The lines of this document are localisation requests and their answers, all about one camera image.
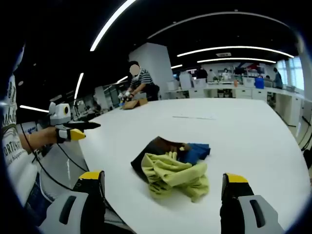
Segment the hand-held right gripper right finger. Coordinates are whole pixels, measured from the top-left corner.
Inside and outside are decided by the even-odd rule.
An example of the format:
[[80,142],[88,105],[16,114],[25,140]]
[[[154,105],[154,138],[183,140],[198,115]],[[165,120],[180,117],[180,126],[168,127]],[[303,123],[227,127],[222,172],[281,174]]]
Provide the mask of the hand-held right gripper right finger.
[[222,234],[283,234],[277,211],[255,195],[246,178],[224,173],[220,224]]

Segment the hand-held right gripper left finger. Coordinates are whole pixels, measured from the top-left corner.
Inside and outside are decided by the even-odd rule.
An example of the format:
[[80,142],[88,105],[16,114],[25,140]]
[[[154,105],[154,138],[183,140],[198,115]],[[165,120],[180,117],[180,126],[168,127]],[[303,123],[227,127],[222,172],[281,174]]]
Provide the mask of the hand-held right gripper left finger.
[[48,207],[39,229],[43,234],[100,234],[105,230],[104,200],[104,171],[85,172]]

